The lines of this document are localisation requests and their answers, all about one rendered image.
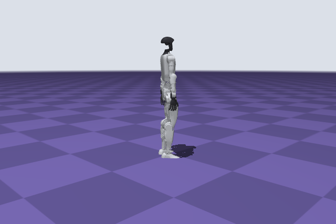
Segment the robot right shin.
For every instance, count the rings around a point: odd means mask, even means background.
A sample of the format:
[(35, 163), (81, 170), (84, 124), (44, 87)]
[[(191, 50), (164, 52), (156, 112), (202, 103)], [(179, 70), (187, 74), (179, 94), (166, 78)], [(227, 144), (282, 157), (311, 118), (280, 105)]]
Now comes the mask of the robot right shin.
[(173, 142), (173, 136), (174, 136), (174, 129), (172, 129), (171, 124), (167, 124), (165, 126), (165, 143), (166, 143), (166, 154), (168, 153), (169, 155), (170, 155), (169, 150), (171, 150)]

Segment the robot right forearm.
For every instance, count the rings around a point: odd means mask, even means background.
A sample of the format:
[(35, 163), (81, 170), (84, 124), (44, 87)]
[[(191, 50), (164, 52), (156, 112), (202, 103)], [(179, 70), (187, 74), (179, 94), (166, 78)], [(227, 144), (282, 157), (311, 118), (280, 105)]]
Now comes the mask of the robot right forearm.
[(172, 97), (176, 97), (176, 75), (172, 74), (170, 77), (170, 92), (172, 93)]

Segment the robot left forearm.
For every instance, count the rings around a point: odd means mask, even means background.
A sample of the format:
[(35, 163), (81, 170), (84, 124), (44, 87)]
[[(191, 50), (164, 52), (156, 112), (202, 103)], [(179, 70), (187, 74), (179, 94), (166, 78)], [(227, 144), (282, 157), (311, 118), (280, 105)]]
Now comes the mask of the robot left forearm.
[(161, 76), (161, 85), (160, 85), (161, 90), (163, 90), (164, 84), (166, 84), (166, 81), (163, 81)]

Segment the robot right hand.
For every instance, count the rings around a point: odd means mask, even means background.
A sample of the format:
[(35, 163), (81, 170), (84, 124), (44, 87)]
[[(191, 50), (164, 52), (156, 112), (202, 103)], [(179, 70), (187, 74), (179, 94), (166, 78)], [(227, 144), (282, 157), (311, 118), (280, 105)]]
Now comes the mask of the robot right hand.
[[(171, 102), (170, 102), (170, 109), (169, 110), (171, 110), (171, 111), (174, 111), (174, 110), (176, 110), (176, 108), (179, 106), (179, 104), (178, 104), (178, 102), (177, 102), (177, 100), (176, 100), (176, 97), (172, 97), (172, 93), (170, 94), (170, 96), (171, 96)], [(177, 107), (176, 107), (176, 105), (177, 105)], [(173, 107), (174, 106), (174, 107)], [(171, 109), (171, 107), (172, 107), (172, 109)]]

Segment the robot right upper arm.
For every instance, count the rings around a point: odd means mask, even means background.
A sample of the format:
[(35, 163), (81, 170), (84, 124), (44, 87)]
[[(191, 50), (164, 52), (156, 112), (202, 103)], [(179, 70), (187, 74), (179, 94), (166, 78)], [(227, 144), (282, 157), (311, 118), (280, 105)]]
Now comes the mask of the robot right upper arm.
[(175, 63), (175, 57), (174, 56), (167, 56), (167, 62), (168, 62), (168, 68), (169, 68), (169, 78), (171, 77), (172, 74), (174, 74), (174, 63)]

